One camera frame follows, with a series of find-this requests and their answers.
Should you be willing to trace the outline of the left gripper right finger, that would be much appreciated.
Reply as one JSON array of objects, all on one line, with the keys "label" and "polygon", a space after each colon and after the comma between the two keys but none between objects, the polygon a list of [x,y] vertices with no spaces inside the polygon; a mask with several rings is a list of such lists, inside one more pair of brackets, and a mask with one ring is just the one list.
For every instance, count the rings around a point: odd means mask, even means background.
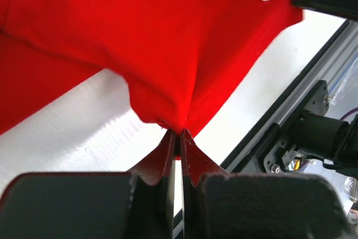
[{"label": "left gripper right finger", "polygon": [[183,186],[183,237],[200,238],[199,230],[202,223],[199,182],[206,174],[226,174],[210,157],[195,143],[189,130],[185,129],[179,136]]}]

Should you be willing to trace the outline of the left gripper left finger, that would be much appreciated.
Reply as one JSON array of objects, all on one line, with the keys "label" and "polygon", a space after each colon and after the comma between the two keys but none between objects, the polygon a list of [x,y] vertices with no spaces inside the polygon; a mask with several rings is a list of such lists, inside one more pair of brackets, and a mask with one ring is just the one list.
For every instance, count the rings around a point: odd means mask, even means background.
[{"label": "left gripper left finger", "polygon": [[136,175],[126,238],[172,238],[176,135],[168,130],[159,145],[129,171]]}]

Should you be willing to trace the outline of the red t shirt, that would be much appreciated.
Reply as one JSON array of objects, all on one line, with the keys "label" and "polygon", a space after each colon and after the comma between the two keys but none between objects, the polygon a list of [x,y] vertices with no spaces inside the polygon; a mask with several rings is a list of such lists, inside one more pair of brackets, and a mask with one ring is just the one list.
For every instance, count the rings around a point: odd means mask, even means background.
[{"label": "red t shirt", "polygon": [[302,18],[291,0],[1,0],[1,132],[110,69],[143,122],[197,135]]}]

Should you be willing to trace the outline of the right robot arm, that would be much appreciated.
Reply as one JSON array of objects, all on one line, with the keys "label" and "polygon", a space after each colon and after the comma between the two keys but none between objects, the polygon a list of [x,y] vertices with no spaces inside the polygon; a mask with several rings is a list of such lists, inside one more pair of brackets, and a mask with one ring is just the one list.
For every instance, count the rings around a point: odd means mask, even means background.
[{"label": "right robot arm", "polygon": [[[306,10],[357,20],[357,0],[292,0]],[[357,178],[357,119],[351,123],[308,111],[301,114],[291,130],[294,145],[305,152],[299,161],[328,160],[323,167]]]}]

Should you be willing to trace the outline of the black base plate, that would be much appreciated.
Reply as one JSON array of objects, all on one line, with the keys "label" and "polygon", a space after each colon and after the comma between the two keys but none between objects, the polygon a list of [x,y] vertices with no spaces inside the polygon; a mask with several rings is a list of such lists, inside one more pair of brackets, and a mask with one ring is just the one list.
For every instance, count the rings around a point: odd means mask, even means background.
[{"label": "black base plate", "polygon": [[307,107],[314,94],[333,90],[343,72],[357,57],[357,22],[346,20],[288,85],[259,121],[221,163],[232,172],[264,142],[275,142]]}]

